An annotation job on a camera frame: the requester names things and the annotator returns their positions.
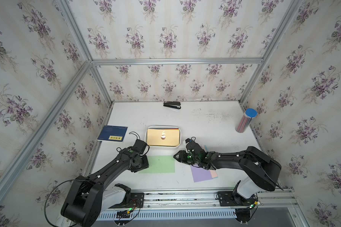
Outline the beige envelope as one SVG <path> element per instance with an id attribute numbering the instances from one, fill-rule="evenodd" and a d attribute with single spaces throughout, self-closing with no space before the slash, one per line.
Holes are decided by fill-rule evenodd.
<path id="1" fill-rule="evenodd" d="M 181 132 L 176 128 L 147 129 L 146 142 L 150 146 L 177 147 Z"/>

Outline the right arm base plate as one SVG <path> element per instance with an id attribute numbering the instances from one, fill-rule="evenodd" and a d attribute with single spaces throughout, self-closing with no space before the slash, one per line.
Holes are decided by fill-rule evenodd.
<path id="1" fill-rule="evenodd" d="M 256 195 L 245 199 L 233 191 L 219 191 L 216 193 L 216 199 L 219 201 L 221 207 L 249 207 L 253 208 L 258 204 Z"/>

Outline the light green envelope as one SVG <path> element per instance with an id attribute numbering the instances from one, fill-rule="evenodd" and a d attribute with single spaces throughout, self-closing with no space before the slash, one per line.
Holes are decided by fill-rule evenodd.
<path id="1" fill-rule="evenodd" d="M 173 156 L 149 156 L 149 167 L 139 174 L 167 174 L 175 173 L 175 159 Z"/>

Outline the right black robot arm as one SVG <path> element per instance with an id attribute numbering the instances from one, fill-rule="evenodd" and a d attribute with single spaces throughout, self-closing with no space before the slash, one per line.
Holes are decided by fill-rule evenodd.
<path id="1" fill-rule="evenodd" d="M 249 199 L 258 192 L 273 192 L 280 186 L 278 178 L 281 164 L 256 147 L 233 153 L 206 152 L 192 139 L 185 140 L 185 150 L 178 151 L 173 158 L 183 164 L 204 170 L 237 169 L 247 177 L 239 181 L 234 196 Z"/>

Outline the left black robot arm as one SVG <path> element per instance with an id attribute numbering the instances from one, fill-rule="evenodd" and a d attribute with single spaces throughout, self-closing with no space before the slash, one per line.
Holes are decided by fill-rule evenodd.
<path id="1" fill-rule="evenodd" d="M 131 204 L 131 189 L 123 184 L 108 186 L 123 172 L 137 173 L 149 167 L 146 142 L 137 139 L 133 146 L 124 148 L 99 171 L 73 180 L 61 209 L 61 215 L 81 227 L 92 226 L 99 215 L 113 206 Z"/>

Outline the white rectangular storage tray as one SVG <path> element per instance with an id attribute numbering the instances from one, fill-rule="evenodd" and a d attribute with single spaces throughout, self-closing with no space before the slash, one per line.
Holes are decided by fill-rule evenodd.
<path id="1" fill-rule="evenodd" d="M 181 144 L 181 130 L 176 126 L 152 125 L 146 129 L 145 141 L 150 147 L 177 148 Z"/>

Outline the lilac purple envelope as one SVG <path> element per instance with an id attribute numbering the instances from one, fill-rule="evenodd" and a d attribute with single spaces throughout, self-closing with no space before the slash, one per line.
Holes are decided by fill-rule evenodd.
<path id="1" fill-rule="evenodd" d="M 191 166 L 191 173 L 193 177 L 193 181 L 195 183 L 212 180 L 214 177 L 214 171 L 213 170 L 204 170 L 202 168 Z"/>

